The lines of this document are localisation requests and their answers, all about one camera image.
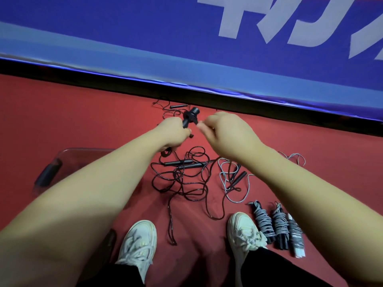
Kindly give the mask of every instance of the red carpet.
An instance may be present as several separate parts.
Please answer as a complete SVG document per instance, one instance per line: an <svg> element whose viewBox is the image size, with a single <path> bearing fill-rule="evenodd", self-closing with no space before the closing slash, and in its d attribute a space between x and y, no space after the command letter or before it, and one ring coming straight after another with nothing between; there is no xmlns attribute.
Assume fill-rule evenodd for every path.
<svg viewBox="0 0 383 287"><path fill-rule="evenodd" d="M31 202L33 182L60 150L117 148L162 120L162 110L152 107L154 100L143 97L4 75L0 75L0 88L0 228ZM199 108L199 119L215 112L215 109ZM307 160L306 169L383 213L382 138L240 116L265 144L285 154L299 152ZM177 153L183 156L186 150L201 145L215 158L217 155L195 125L190 127L194 138L188 139ZM217 173L215 166L209 182L208 202L211 212L220 215L223 191ZM157 227L158 246L154 265L147 274L147 286L205 285L205 282L209 286L221 286L229 273L230 257L224 242L226 221L237 211L250 214L250 207L226 201L226 218L213 221L205 213L204 202L175 198L172 212L174 235L179 245L170 246L167 241L168 194L159 194L151 187L153 176L148 169L126 209L116 219L113 227L118 233L117 244L134 222L151 220ZM245 188L244 180L238 186ZM243 194L235 193L232 198ZM276 200L264 183L252 177L247 201L256 199L265 208ZM276 252L333 286L346 286L306 237L305 243L306 258L303 259L291 257L288 251ZM271 280L283 283L283 278Z"/></svg>

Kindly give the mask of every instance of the jump rope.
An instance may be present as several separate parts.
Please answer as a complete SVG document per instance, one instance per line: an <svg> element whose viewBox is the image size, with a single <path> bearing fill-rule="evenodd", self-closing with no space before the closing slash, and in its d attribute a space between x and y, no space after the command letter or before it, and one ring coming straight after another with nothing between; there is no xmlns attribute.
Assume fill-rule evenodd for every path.
<svg viewBox="0 0 383 287"><path fill-rule="evenodd" d="M170 106L170 101L166 106L163 106L159 103L159 100L155 101L153 105L159 105L160 108L164 111L162 118L165 119L166 116L180 116L184 117L183 126L187 128L189 122L194 122L197 124L196 116L199 113L199 110L196 108L190 109L190 105L182 104ZM168 157L172 153L171 149L166 149L161 153L158 162L152 162L150 164L151 169L156 173L154 178L152 179L152 187L156 189L160 193L171 192L167 203L168 213L169 213L169 224L168 224L168 236L170 239L170 244L173 246L177 246L177 242L174 237L173 230L173 217L171 210L171 201L176 195L183 196L188 201L203 201L205 200L205 207L208 216L213 220L222 220L225 217L225 207L224 202L225 198L227 198L232 203L242 203L246 200L249 191L250 191L250 176L254 176L253 174L248 174L246 171L243 171L240 175L237 176L239 170L241 168L240 164L232 162L228 159L217 157L215 159L210 159L208 154L206 154L206 150L202 146L194 146L189 151L187 151L183 157L180 159L176 152L173 152L176 161L168 161L163 162L161 158ZM299 165L299 158L301 157L304 160L304 164L306 160L299 153L291 154L287 156L286 154L279 152L287 159L291 159L294 156L297 156L297 164ZM209 188L207 183L209 182L212 174L212 168L214 164L217 163L220 169L219 178L223 185L224 195L222 197L222 216L215 217L213 216L208 207L208 194ZM228 164L227 172L223 170L223 165ZM172 170L158 171L156 167L174 167ZM187 174L185 173L186 169L192 168L200 168L197 173ZM237 183L240 182L244 177L247 177L247 190L244 197L239 201L233 201L228 197L228 194L232 191L241 192L241 188L235 187ZM184 178L196 178L200 177L201 181L193 181L193 182L185 182ZM156 185L156 181L161 179L162 181L166 181L168 184L161 188ZM185 190L185 186L196 185L196 188L192 190ZM294 247L300 248L303 245L302 240L302 232L296 222L291 218L290 220L290 229L293 231L293 235L289 236L289 223L286 220L286 215L283 212L280 203L277 204L276 210L273 212L273 219L267 215L266 210L262 209L261 204L258 201L253 203L254 215L256 217L256 221L260 228L260 231L267 238L267 243L271 244L275 242L275 247L281 250L288 250L288 245L290 241L290 245Z"/></svg>

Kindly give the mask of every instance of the forearm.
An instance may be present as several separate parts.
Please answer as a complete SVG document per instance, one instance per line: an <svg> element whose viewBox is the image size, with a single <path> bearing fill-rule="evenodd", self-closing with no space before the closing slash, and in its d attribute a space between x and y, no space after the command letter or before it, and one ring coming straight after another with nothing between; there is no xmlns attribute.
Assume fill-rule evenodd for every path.
<svg viewBox="0 0 383 287"><path fill-rule="evenodd" d="M381 215L268 147L245 163L345 279L383 282Z"/></svg>
<svg viewBox="0 0 383 287"><path fill-rule="evenodd" d="M51 187L0 234L82 265L123 209L162 142L150 131Z"/></svg>

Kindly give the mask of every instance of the shoe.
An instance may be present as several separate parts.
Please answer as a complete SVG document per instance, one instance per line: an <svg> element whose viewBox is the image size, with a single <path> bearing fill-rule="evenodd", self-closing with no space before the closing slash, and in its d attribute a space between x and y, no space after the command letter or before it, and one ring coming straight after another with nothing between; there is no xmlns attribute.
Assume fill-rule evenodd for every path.
<svg viewBox="0 0 383 287"><path fill-rule="evenodd" d="M249 251L267 249L265 235L258 231L252 219L243 212L233 214L227 222L227 239L236 261L236 287L242 287L241 268Z"/></svg>
<svg viewBox="0 0 383 287"><path fill-rule="evenodd" d="M116 264L136 266L145 284L146 272L153 264L157 246L157 231L149 220L136 222L127 232Z"/></svg>

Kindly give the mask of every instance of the pant leg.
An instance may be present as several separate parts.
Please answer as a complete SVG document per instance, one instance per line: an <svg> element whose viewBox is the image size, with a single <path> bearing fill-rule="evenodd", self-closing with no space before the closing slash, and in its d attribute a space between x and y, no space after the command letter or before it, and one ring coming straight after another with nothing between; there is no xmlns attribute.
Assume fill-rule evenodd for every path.
<svg viewBox="0 0 383 287"><path fill-rule="evenodd" d="M140 273L136 266L109 264L89 280L85 280L76 287L94 287L94 286L131 286L142 287Z"/></svg>
<svg viewBox="0 0 383 287"><path fill-rule="evenodd" d="M241 269L243 287L249 286L330 286L265 248L250 251Z"/></svg>

